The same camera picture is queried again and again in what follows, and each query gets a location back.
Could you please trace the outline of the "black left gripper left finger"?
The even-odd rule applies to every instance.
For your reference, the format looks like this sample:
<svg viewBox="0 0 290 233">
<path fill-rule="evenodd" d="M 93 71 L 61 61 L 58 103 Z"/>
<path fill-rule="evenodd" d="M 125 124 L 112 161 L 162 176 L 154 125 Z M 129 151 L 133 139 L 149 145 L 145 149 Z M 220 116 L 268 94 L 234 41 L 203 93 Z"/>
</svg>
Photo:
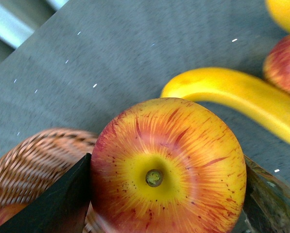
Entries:
<svg viewBox="0 0 290 233">
<path fill-rule="evenodd" d="M 87 153 L 31 204 L 0 226 L 0 233 L 81 233 L 90 203 Z"/>
</svg>

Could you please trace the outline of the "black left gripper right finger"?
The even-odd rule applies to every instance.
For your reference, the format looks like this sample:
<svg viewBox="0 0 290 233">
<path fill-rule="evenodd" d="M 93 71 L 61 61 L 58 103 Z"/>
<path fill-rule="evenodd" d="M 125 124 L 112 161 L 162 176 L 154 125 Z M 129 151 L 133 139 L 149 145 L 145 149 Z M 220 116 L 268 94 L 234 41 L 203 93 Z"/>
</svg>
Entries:
<svg viewBox="0 0 290 233">
<path fill-rule="evenodd" d="M 290 233 L 290 184 L 244 156 L 247 187 L 243 211 L 254 233 Z"/>
</svg>

